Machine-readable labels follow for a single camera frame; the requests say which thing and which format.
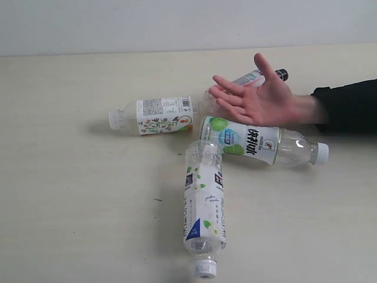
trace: black bottle cap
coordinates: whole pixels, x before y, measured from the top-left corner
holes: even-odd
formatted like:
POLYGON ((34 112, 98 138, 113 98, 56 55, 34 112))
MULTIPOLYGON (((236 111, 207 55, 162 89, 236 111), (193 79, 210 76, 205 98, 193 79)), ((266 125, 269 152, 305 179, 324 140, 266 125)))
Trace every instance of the black bottle cap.
POLYGON ((288 72, 285 69, 278 69, 275 73, 281 78, 283 81, 288 80, 288 72))

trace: clear plastic bottle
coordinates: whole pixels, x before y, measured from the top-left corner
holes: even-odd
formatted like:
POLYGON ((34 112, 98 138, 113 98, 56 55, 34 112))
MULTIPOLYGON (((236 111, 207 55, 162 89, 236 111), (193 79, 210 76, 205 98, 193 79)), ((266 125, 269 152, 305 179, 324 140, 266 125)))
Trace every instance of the clear plastic bottle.
POLYGON ((109 114, 113 130, 127 129, 135 135, 190 130, 199 122, 198 102, 190 96, 131 101, 109 114))
POLYGON ((244 155, 268 164, 295 167, 300 164, 324 164, 329 147, 312 143, 296 131, 277 127, 256 127, 218 117, 206 117, 200 138, 217 143, 223 152, 244 155))
MULTIPOLYGON (((279 78, 281 78, 283 81, 288 80, 288 72, 285 69, 279 69, 275 71, 276 74, 278 74, 279 78)), ((253 84, 255 87, 260 87, 264 81, 265 77, 259 70, 254 70, 250 73, 247 73, 246 75, 243 75, 242 77, 236 79, 233 81, 233 83, 241 85, 241 86, 248 86, 250 84, 253 84)), ((224 89, 219 85, 214 85, 219 90, 224 91, 224 89)), ((206 90, 203 94, 203 103, 204 103, 204 109, 205 114, 210 116, 219 116, 223 117, 223 110, 219 105, 216 103, 216 99, 206 90)))
POLYGON ((199 140, 186 150, 183 242, 201 279, 216 277, 215 257, 226 243, 221 161, 215 143, 199 140))

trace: white wall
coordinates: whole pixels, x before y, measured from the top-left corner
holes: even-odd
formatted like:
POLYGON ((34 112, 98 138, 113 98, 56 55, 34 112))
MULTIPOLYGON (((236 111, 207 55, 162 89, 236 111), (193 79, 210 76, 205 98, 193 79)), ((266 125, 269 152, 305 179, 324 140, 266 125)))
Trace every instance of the white wall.
POLYGON ((1 0, 0 56, 377 42, 377 0, 1 0))

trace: white table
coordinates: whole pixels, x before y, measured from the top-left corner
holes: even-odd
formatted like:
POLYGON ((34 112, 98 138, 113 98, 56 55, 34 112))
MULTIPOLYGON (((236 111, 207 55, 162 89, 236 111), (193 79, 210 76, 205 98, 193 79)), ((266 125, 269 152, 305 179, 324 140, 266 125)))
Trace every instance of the white table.
MULTIPOLYGON (((377 77, 377 44, 0 58, 0 282, 194 281, 180 153, 196 133, 131 137, 107 115, 200 96, 213 74, 254 70, 256 51, 296 94, 377 77)), ((312 139, 330 146, 325 166, 224 158, 214 282, 377 282, 376 140, 312 139)))

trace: blue triangle logo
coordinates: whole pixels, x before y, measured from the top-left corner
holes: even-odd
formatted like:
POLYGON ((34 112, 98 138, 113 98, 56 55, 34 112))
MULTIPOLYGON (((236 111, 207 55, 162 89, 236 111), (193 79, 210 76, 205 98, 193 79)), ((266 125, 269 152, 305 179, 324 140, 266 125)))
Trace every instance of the blue triangle logo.
POLYGON ((200 218, 196 220, 194 226, 190 230, 190 233, 188 233, 186 240, 198 237, 200 237, 200 218))

